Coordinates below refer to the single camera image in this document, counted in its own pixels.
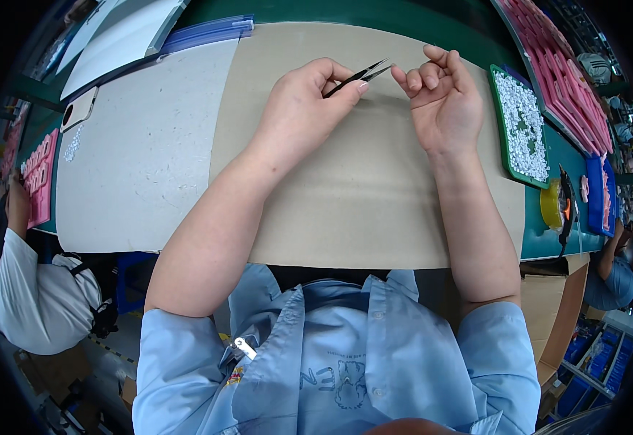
blue stool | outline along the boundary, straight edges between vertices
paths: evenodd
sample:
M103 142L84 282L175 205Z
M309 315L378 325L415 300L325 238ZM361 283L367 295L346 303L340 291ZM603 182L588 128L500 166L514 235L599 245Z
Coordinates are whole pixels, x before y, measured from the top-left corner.
M118 314L125 314L130 311L135 311L145 305L145 298L141 298L138 301L129 302L126 298L126 288L138 291L141 294L145 294L147 289L141 289L134 287L126 277L126 271L130 266L137 265L140 262L149 260L153 257L158 257L158 254L149 252L126 252L122 253L117 258L118 267L118 282L116 283L116 303L118 304Z

tweezers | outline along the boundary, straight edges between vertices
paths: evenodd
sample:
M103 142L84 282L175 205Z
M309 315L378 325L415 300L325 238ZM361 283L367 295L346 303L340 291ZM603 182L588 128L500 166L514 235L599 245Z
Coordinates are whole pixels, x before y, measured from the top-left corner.
M383 70L379 70L379 71L377 71L375 73L372 73L370 75L367 75L367 76L365 74L367 74L370 71L376 69L379 65L383 64L384 62L386 62L388 60L389 60L389 57L387 57L386 59L382 59L381 61L375 63L374 65L369 66L369 67L365 68L364 70L351 75L350 77L345 79L343 82L341 82L338 86L336 86L334 89L329 91L329 93L324 95L323 97L324 98L329 98L331 95L334 94L334 92L338 91L340 88L342 88L343 86L345 86L348 83L352 82L353 80L363 80L364 82L369 82L370 80L372 80L373 78L377 77L379 74L382 74L383 72L385 72L386 70L388 70L392 66L389 65L386 68L384 68Z

fingernail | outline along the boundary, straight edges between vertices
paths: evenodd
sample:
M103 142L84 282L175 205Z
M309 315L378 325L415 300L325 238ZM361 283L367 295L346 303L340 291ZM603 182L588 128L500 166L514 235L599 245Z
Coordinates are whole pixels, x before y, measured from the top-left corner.
M357 87L357 91L360 93L360 95L364 95L364 93L367 92L368 89L369 83L367 82L362 82L360 86Z
M437 83L435 83L435 80L430 76L425 77L423 80L425 80L425 85L428 86L428 89L430 89L431 91L433 90L435 85L437 85Z

light blue t-shirt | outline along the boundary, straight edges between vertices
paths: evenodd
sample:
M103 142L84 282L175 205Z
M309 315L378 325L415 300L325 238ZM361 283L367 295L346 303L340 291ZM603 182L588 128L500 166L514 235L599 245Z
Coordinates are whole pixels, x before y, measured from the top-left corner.
M362 287L328 280L281 293L265 265L247 265L230 324L255 358L225 347L208 318L148 311L133 427L357 434L408 417L474 435L534 432L541 391L521 309L477 308L455 337L417 299L411 270L371 275Z
M597 272L602 253L590 255L584 298L587 305L602 311L617 310L633 300L633 270L623 252L614 256L612 271L604 281Z

green table surface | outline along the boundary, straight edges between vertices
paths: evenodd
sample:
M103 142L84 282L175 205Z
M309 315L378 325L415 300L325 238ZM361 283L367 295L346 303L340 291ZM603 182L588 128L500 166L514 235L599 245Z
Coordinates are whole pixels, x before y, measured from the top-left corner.
M429 42L445 49L457 49L470 62L488 68L489 65L507 64L520 74L526 75L521 55L509 31L495 8L481 0L419 1L386 0L209 0L191 1L182 13L175 29L207 22L218 18L246 13L255 14L255 22L332 22L384 30L417 40ZM65 83L67 74L59 74L54 86ZM43 136L54 125L59 125L60 114L33 107L27 121L23 150L18 156L28 155L41 143ZM559 174L558 163L568 171L576 190L580 175L585 173L585 163L571 145L552 127L546 129L549 148L550 176ZM51 191L51 221L39 225L45 231L55 232L55 174L57 159L53 165ZM525 188L525 233L522 241L522 259L557 256L560 252L558 237L548 229L541 218L539 190ZM602 237L587 230L587 205L580 204L583 232L583 251L598 250ZM577 253L578 237L574 234L566 253Z

